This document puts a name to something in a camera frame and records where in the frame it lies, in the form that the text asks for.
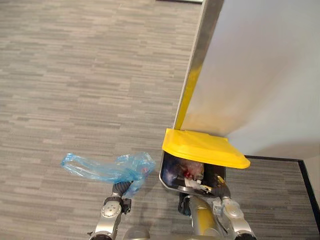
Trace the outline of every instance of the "trash can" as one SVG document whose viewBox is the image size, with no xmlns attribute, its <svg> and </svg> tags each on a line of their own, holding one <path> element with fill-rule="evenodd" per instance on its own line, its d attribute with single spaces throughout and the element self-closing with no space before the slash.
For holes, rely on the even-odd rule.
<svg viewBox="0 0 320 240">
<path fill-rule="evenodd" d="M 167 128 L 162 149 L 160 181 L 169 190 L 190 195 L 211 196 L 208 188 L 219 184 L 217 176 L 226 180 L 226 167 L 245 169 L 250 166 L 250 161 L 229 144 L 227 138 L 201 132 Z M 191 166 L 200 163 L 201 180 L 183 174 L 181 162 L 188 161 Z"/>
</svg>

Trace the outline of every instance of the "black floor trim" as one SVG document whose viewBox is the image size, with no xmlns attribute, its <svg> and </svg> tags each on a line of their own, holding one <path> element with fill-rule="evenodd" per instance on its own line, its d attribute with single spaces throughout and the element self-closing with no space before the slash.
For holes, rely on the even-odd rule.
<svg viewBox="0 0 320 240">
<path fill-rule="evenodd" d="M 267 157 L 267 156 L 251 156 L 251 155 L 245 155 L 246 158 L 248 159 L 263 159 L 263 160 L 274 160 L 274 161 L 289 161 L 289 162 L 298 162 L 299 167 L 300 167 L 300 172 L 303 177 L 304 185 L 306 188 L 306 191 L 309 196 L 309 200 L 311 203 L 313 215 L 315 218 L 316 225 L 318 227 L 318 231 L 320 232 L 320 210 L 319 210 L 319 205 L 317 203 L 315 193 L 312 189 L 310 179 L 308 176 L 307 168 L 305 165 L 305 162 L 301 159 L 294 159 L 294 158 L 280 158 L 280 157 Z"/>
<path fill-rule="evenodd" d="M 188 0 L 161 0 L 166 2 L 177 2 L 177 3 L 186 3 L 186 4 L 202 4 L 202 2 L 198 1 L 188 1 Z"/>
<path fill-rule="evenodd" d="M 304 181 L 304 185 L 306 187 L 306 191 L 308 192 L 309 195 L 309 199 L 310 199 L 310 203 L 311 203 L 311 207 L 313 210 L 313 214 L 314 214 L 314 218 L 316 221 L 316 224 L 318 226 L 318 230 L 320 233 L 320 210 L 319 210 L 319 205 L 317 203 L 314 191 L 312 189 L 311 183 L 310 183 L 310 179 L 308 176 L 308 172 L 307 172 L 307 168 L 305 165 L 305 162 L 303 160 L 299 160 L 299 167 L 300 167 L 300 171 L 303 177 L 303 181 Z"/>
</svg>

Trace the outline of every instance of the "gray carpet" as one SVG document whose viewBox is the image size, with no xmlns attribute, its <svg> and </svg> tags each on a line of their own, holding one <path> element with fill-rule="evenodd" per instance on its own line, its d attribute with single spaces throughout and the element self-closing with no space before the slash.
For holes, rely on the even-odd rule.
<svg viewBox="0 0 320 240">
<path fill-rule="evenodd" d="M 0 239 L 84 240 L 111 186 L 68 174 L 68 152 L 112 162 L 149 152 L 159 166 L 200 5 L 154 0 L 0 0 Z M 228 170 L 259 239 L 319 239 L 299 168 L 253 160 Z M 130 226 L 192 231 L 156 173 Z"/>
</svg>

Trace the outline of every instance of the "trash can lid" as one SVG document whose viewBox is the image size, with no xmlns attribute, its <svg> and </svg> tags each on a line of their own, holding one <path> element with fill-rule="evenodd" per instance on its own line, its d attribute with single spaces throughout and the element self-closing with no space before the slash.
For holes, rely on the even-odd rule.
<svg viewBox="0 0 320 240">
<path fill-rule="evenodd" d="M 179 158 L 206 164 L 245 169 L 250 161 L 225 137 L 167 128 L 162 149 Z"/>
</svg>

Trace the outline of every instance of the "blue plastic bag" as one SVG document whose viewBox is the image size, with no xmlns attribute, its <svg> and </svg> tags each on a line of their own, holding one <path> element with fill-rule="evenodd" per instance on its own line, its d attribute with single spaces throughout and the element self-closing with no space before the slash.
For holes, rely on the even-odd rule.
<svg viewBox="0 0 320 240">
<path fill-rule="evenodd" d="M 119 156 L 115 163 L 102 163 L 68 153 L 61 166 L 74 175 L 110 184 L 133 181 L 125 194 L 130 197 L 140 189 L 156 163 L 147 152 Z"/>
</svg>

